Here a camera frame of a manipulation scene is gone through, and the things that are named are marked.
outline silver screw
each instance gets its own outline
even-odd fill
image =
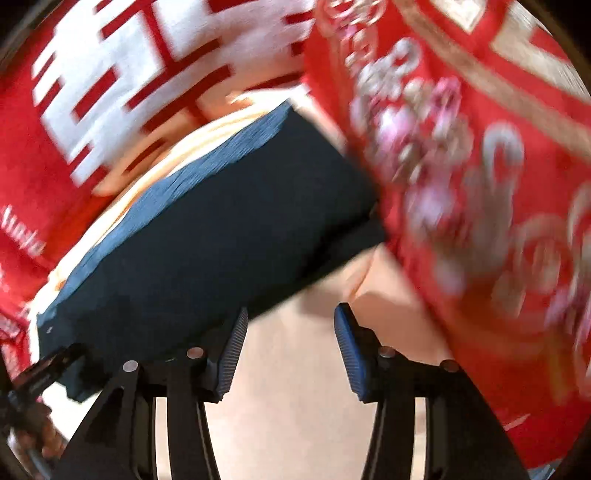
[[[187,356],[191,360],[196,360],[197,358],[201,358],[203,355],[205,355],[205,350],[203,350],[203,348],[201,348],[200,346],[194,346],[193,348],[190,348],[189,350],[187,350]]]
[[[391,346],[381,346],[378,349],[378,354],[383,358],[393,358],[396,355],[396,350]]]
[[[446,372],[449,372],[451,374],[454,374],[454,373],[457,373],[460,371],[460,365],[458,365],[458,363],[455,360],[451,360],[451,359],[447,359],[447,360],[444,360],[443,362],[441,362],[440,367],[443,368]]]
[[[127,373],[135,372],[139,364],[135,360],[128,360],[123,364],[123,370]]]

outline dark blue fabric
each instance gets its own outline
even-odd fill
[[[70,398],[127,360],[184,355],[228,313],[255,317],[384,240],[354,162],[289,107],[261,120],[152,186],[40,316],[41,356],[85,348],[60,379]]]
[[[70,297],[97,265],[115,248],[120,246],[135,232],[145,227],[167,206],[174,203],[195,185],[216,174],[224,167],[236,163],[247,153],[260,148],[281,129],[287,114],[291,111],[289,102],[284,102],[269,114],[259,118],[248,127],[225,141],[203,158],[195,161],[170,177],[152,185],[129,209],[121,220],[99,245],[92,248],[82,258],[70,274],[66,284],[47,311],[39,317],[38,326],[54,317],[56,306]]]

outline red fabric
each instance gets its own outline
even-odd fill
[[[311,0],[123,4],[64,0],[0,77],[0,319],[21,329],[2,336],[0,322],[12,375],[29,363],[26,302],[116,195],[229,113],[226,95],[301,76]]]
[[[409,16],[403,15],[396,3],[387,2],[385,14],[378,20],[379,44],[376,56],[386,55],[400,38],[411,37],[418,41],[422,57],[418,68],[408,79],[419,77],[432,79],[435,83],[440,78],[460,79],[460,114],[467,117],[474,134],[473,150],[462,172],[479,164],[482,139],[488,126],[499,121],[514,125],[522,138],[525,163],[513,198],[512,224],[521,225],[533,215],[541,213],[555,214],[565,219],[573,198],[584,182],[591,179],[589,158],[581,158],[573,152],[575,148],[569,150],[565,144],[561,145],[548,134],[542,133],[532,124],[536,118],[529,121],[515,109],[511,111],[512,105],[509,108],[501,106],[491,95],[486,94],[486,88],[489,87],[487,80],[482,80],[478,88],[466,80],[463,75],[472,74],[472,64],[465,60],[464,63],[456,64],[442,60],[433,50],[433,43],[413,28]],[[422,19],[426,18],[451,39],[448,41],[450,51],[453,48],[451,43],[456,43],[502,83],[535,95],[545,109],[558,112],[560,116],[589,129],[589,102],[559,90],[491,48],[491,42],[505,21],[510,3],[505,0],[489,1],[471,34],[450,20],[430,0],[416,0],[415,5]],[[347,28],[350,27],[343,27],[343,32],[347,33]],[[367,140],[355,134],[349,119],[350,102],[353,100],[351,77],[342,66],[343,59],[335,55],[342,48],[338,46],[336,35],[330,38],[327,40],[316,27],[313,29],[306,44],[306,79],[312,95],[337,121],[351,146],[363,157],[363,146]],[[558,58],[566,58],[552,37],[539,27],[530,37],[530,42]],[[499,170],[499,163],[497,160],[495,169],[496,175],[500,177],[504,172]],[[538,309],[546,309],[551,296],[528,293],[518,322],[499,314],[491,305],[491,291],[496,277],[470,283],[459,297],[447,294],[434,278],[434,252],[428,244],[417,242],[407,233],[402,212],[406,190],[401,191],[400,187],[384,182],[376,170],[370,168],[382,184],[382,213],[391,236],[391,251],[430,306],[434,317],[444,326],[455,357],[479,387],[500,421],[506,425],[524,464],[533,468],[563,457],[589,418],[591,403],[578,392],[575,384],[577,377],[573,365],[572,337],[562,330],[544,330],[543,317],[541,320],[536,317],[533,323],[527,323],[527,315]],[[465,202],[466,199],[462,198],[462,179],[461,175],[454,175],[451,185],[460,197],[460,202]],[[587,217],[585,215],[579,222],[575,233],[577,241],[580,241],[580,235],[587,227]],[[524,255],[527,260],[531,260],[531,248],[526,248]],[[514,258],[515,252],[512,250],[504,268],[510,270]],[[559,286],[567,285],[573,270],[572,262],[563,260]],[[589,350],[587,343],[582,352],[586,362],[589,361]]]

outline beige surface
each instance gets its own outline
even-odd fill
[[[386,249],[360,254],[249,325],[230,392],[206,407],[222,479],[361,477],[375,406],[363,405],[351,392],[333,312],[364,275],[361,296],[351,298],[360,323],[412,359],[439,364],[449,358]],[[163,430],[164,410],[160,405]],[[424,403],[418,404],[417,417],[423,423],[415,438],[414,479],[422,478],[424,467]],[[158,460],[160,478],[170,478],[165,445]]]

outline red decorative cloth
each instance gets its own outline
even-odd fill
[[[313,96],[528,468],[591,414],[591,97],[513,0],[320,1]]]
[[[98,214],[180,138],[229,113],[226,95],[300,78],[313,4],[64,0],[31,34],[0,77],[11,375],[28,365],[26,302]]]

